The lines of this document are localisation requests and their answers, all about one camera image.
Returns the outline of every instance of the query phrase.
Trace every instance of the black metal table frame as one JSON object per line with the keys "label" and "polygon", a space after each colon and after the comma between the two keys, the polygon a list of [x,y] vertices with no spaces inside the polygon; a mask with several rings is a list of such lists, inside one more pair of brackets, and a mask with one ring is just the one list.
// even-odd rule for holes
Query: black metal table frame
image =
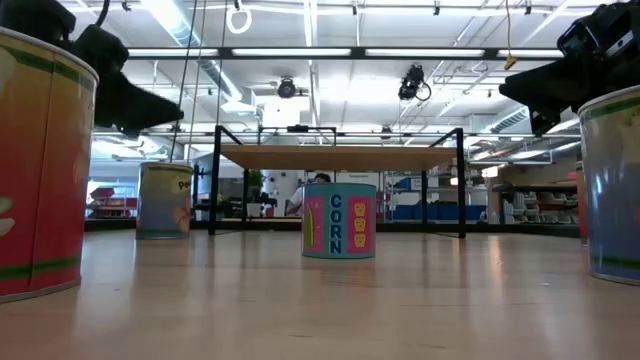
{"label": "black metal table frame", "polygon": [[[261,144],[260,134],[262,134],[262,130],[274,129],[277,130],[280,128],[260,128],[258,135],[258,144]],[[334,133],[334,139],[337,137],[335,128],[309,128],[309,130],[331,130]],[[211,189],[209,191],[209,222],[208,222],[208,231],[209,235],[215,235],[216,229],[218,227],[218,221],[216,219],[216,209],[218,207],[218,182],[220,175],[220,157],[222,151],[222,134],[227,135],[233,142],[238,145],[244,145],[240,139],[235,137],[229,130],[227,130],[222,125],[216,125],[215,134],[214,134],[214,148],[213,148],[213,161],[212,161],[212,169],[211,169]],[[457,169],[457,178],[458,178],[458,224],[456,226],[456,230],[458,233],[458,238],[464,239],[467,236],[467,208],[465,201],[465,159],[464,159],[464,131],[462,128],[455,128],[451,130],[449,133],[442,136],[436,142],[431,144],[429,147],[436,147],[442,143],[444,143],[449,138],[455,138],[456,140],[456,169]],[[194,186],[193,186],[193,198],[194,204],[195,200],[197,200],[197,178],[199,174],[194,175]],[[421,186],[421,205],[422,205],[422,223],[420,224],[420,229],[424,233],[429,232],[438,232],[442,231],[442,227],[434,226],[434,224],[429,224],[427,221],[427,188],[428,188],[428,179],[427,172],[421,172],[422,186]],[[241,224],[240,230],[249,230],[247,222],[247,201],[249,197],[249,169],[243,169],[243,184],[242,184],[242,213],[241,213]]]}

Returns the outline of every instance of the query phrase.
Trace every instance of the ceiling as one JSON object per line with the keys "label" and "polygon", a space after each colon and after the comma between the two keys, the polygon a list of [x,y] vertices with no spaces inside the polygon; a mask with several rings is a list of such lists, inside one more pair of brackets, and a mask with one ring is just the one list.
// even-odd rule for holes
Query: ceiling
{"label": "ceiling", "polygon": [[[438,16],[433,15],[435,3],[424,0],[317,0],[317,10],[315,7],[309,10],[315,16],[310,16],[307,25],[304,4],[310,1],[310,6],[314,6],[313,0],[244,0],[241,5],[250,9],[252,22],[246,32],[234,34],[225,24],[225,5],[233,12],[233,0],[127,1],[131,11],[122,9],[122,1],[113,0],[103,28],[120,37],[128,47],[177,46],[157,14],[154,16],[146,7],[149,1],[175,1],[189,21],[194,16],[193,9],[197,8],[193,28],[202,43],[211,47],[500,48],[507,46],[509,33],[513,47],[555,48],[558,36],[574,20],[591,13],[600,3],[613,2],[532,0],[532,12],[525,15],[524,9],[529,2],[511,0],[508,21],[506,2],[501,0],[441,0]],[[88,24],[94,23],[102,7],[102,0],[60,2],[77,16],[72,37],[77,37]],[[358,15],[354,16],[352,9],[356,3]],[[241,27],[244,16],[234,15],[234,26]],[[407,107],[398,100],[398,87],[400,79],[416,63],[423,66],[426,74],[435,70],[428,79],[433,96],[425,103],[413,102]],[[498,114],[518,106],[498,93],[504,78],[543,64],[520,61],[509,71],[504,70],[502,61],[314,60],[310,66],[307,60],[225,60],[221,66],[238,88],[254,90],[261,107],[281,101],[275,95],[274,84],[283,77],[292,77],[296,86],[305,89],[305,96],[295,99],[303,124],[362,132],[379,131],[383,125],[405,132],[447,131],[458,126],[465,131],[481,132],[496,120]],[[188,130],[193,122],[196,130],[211,131],[217,121],[232,131],[257,127],[258,120],[254,115],[240,116],[220,110],[219,104],[224,100],[219,99],[215,82],[199,72],[195,61],[188,61],[186,65],[182,127]],[[184,67],[185,61],[181,60],[160,60],[157,64],[130,60],[124,73],[132,83],[178,102]],[[307,95],[312,71],[317,117],[309,110]],[[481,81],[473,85],[480,76]],[[294,106],[294,102],[288,102],[287,106]],[[528,121],[505,132],[530,133]],[[212,141],[210,138],[195,140],[200,143]],[[416,139],[413,144],[428,141]]]}

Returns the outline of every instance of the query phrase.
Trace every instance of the teal can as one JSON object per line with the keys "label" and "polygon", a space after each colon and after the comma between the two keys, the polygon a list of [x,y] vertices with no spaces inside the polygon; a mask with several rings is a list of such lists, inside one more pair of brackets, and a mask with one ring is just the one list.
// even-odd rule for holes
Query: teal can
{"label": "teal can", "polygon": [[375,186],[307,184],[302,206],[302,255],[325,259],[375,256]]}
{"label": "teal can", "polygon": [[191,224],[191,176],[187,165],[140,164],[137,239],[182,239]]}

